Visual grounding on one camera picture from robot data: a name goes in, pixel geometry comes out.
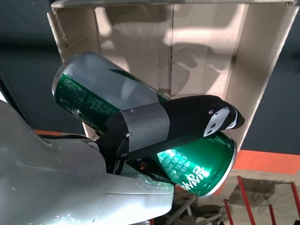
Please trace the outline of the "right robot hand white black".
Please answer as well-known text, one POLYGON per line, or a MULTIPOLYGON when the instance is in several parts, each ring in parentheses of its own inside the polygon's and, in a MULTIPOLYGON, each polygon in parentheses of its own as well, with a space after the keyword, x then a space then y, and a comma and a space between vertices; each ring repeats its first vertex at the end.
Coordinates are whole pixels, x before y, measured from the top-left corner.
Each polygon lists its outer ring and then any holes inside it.
POLYGON ((199 197, 228 176, 237 144, 224 131, 245 122, 213 95, 128 108, 96 141, 42 138, 0 104, 3 225, 130 225, 170 211, 176 185, 199 197))

